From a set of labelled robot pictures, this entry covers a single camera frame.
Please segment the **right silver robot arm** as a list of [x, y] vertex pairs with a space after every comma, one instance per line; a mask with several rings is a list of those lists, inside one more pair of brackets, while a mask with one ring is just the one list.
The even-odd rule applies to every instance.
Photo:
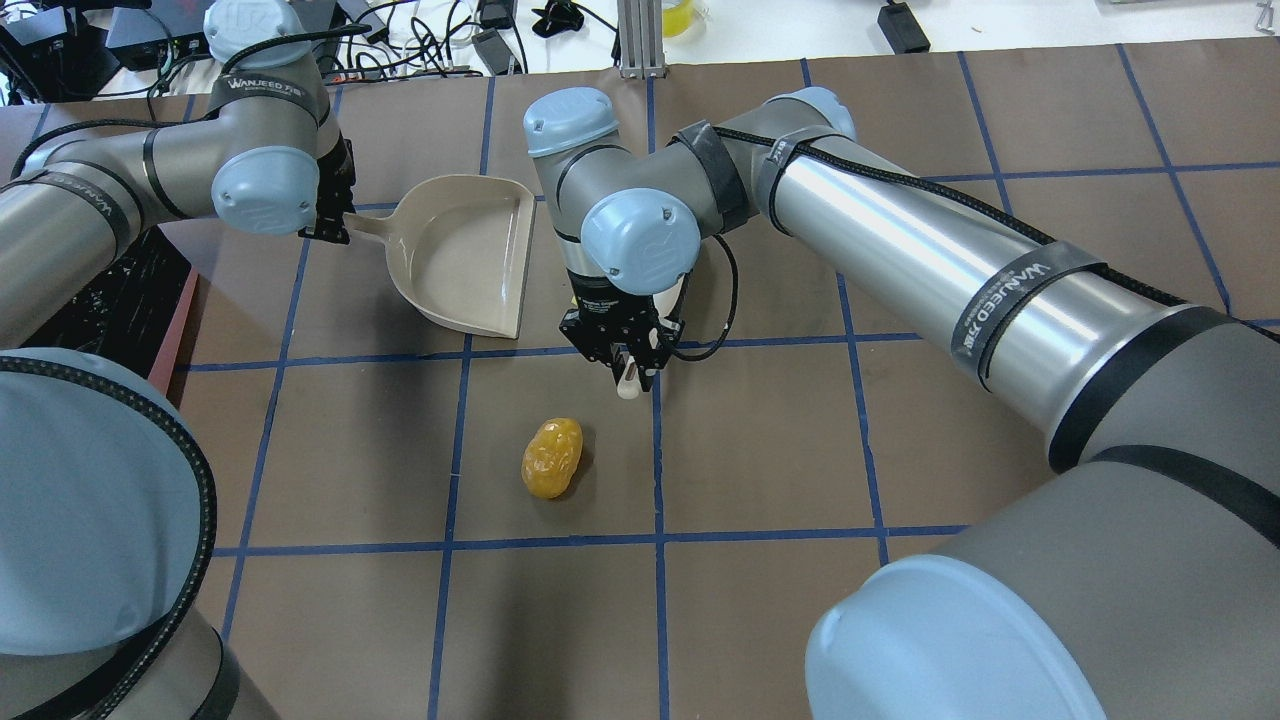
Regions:
[[760, 215], [1044, 433], [1055, 478], [883, 566], [806, 644], [814, 719], [1275, 719], [1277, 337], [861, 147], [827, 88], [640, 158], [596, 88], [524, 114], [576, 309], [650, 389], [658, 299]]

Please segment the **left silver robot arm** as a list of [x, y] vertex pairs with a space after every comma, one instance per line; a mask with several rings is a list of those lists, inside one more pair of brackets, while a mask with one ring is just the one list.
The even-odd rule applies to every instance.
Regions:
[[207, 113], [41, 152], [3, 186], [3, 716], [275, 719], [196, 600], [218, 497], [188, 424], [134, 372], [31, 343], [131, 245], [215, 217], [347, 243], [355, 163], [287, 1], [216, 1]]

